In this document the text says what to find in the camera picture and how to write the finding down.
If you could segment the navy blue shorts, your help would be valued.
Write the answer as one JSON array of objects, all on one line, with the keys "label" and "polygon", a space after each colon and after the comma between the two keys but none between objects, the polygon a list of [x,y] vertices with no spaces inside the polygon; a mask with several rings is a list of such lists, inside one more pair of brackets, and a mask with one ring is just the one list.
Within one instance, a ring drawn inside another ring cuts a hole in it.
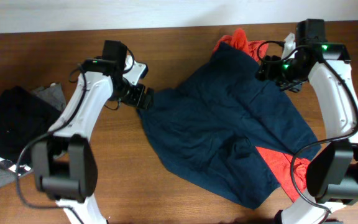
[{"label": "navy blue shorts", "polygon": [[258,63],[222,43],[176,88],[158,91],[139,117],[171,173],[247,208],[258,208],[279,182],[258,152],[293,155],[316,136],[289,97],[256,79]]}]

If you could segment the red mesh garment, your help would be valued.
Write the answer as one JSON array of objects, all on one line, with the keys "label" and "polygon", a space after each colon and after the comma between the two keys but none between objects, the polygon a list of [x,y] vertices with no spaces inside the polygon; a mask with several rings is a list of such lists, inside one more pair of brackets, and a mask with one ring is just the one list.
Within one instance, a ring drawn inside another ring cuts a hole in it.
[{"label": "red mesh garment", "polygon": [[[251,56],[256,62],[267,53],[268,44],[263,44],[264,40],[248,40],[244,29],[237,28],[232,35],[222,36],[213,49],[215,53],[221,44],[228,44],[237,50],[241,50]],[[293,157],[289,154],[273,151],[263,147],[256,147],[262,159],[267,163],[275,178],[278,180],[281,188],[287,194],[292,202],[295,202],[300,196],[295,190],[290,177],[290,161]],[[306,168],[310,161],[307,159],[296,159],[295,161],[295,180],[300,185],[301,190],[306,189]]]}]

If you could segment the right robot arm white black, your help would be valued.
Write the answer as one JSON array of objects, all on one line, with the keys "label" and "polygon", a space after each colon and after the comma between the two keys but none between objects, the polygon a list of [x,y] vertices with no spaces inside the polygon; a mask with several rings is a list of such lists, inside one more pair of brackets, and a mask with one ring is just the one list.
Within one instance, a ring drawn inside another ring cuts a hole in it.
[{"label": "right robot arm white black", "polygon": [[310,83],[318,98],[326,137],[306,171],[306,189],[279,211],[275,223],[327,223],[337,210],[358,202],[358,100],[351,58],[344,44],[326,39],[324,21],[307,19],[280,43],[281,56],[265,56],[256,78],[282,91]]}]

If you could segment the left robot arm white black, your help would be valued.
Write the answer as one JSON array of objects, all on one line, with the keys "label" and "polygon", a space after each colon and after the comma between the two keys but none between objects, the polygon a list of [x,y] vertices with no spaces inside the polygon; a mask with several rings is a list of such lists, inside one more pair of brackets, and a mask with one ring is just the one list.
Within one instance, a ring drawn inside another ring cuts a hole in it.
[{"label": "left robot arm white black", "polygon": [[27,149],[35,186],[55,201],[54,208],[61,208],[71,223],[107,223],[94,195],[98,181],[90,146],[94,126],[107,101],[147,110],[154,91],[139,82],[148,66],[136,62],[117,40],[106,40],[102,54],[87,58],[76,71],[80,74],[67,107]]}]

